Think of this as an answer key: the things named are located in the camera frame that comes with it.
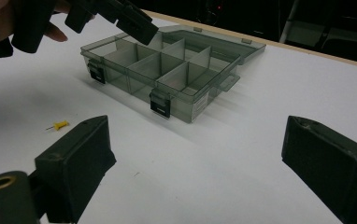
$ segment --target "brass screw hole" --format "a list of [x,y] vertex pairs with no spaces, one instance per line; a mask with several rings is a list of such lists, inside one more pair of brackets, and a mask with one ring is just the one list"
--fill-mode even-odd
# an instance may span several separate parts
[[4,189],[15,182],[16,176],[5,175],[0,177],[0,189]]

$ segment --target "gray plastic organizer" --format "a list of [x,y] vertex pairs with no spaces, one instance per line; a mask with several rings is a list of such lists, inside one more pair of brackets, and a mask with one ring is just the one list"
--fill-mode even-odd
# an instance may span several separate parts
[[239,80],[236,67],[265,45],[188,27],[161,28],[145,46],[122,33],[81,48],[95,80],[150,104],[158,114],[191,123]]

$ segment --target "yellow thumbtack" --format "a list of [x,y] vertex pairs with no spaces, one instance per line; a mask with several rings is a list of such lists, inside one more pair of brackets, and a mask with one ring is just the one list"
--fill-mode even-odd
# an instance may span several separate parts
[[66,120],[63,120],[62,122],[53,123],[53,126],[50,127],[50,128],[47,128],[46,130],[54,128],[56,131],[58,131],[59,129],[61,129],[64,126],[67,126],[67,125],[68,125],[68,122]]

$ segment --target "white table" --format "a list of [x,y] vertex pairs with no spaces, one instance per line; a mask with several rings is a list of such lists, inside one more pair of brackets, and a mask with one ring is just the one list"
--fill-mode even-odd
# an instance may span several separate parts
[[[76,124],[108,115],[118,162],[79,223],[340,223],[281,161],[287,117],[315,119],[357,142],[357,66],[267,46],[193,124],[89,78],[79,48],[121,31],[101,17],[69,41],[0,59],[0,174]],[[159,26],[172,22],[154,20]],[[66,119],[70,126],[48,130]]]

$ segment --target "finger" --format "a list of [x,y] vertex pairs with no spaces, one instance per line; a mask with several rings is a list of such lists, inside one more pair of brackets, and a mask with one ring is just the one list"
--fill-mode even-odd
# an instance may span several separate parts
[[50,23],[48,26],[47,31],[45,32],[45,36],[58,42],[65,42],[67,40],[67,36],[52,23]]
[[70,11],[71,5],[65,0],[58,0],[55,6],[55,11],[68,13]]

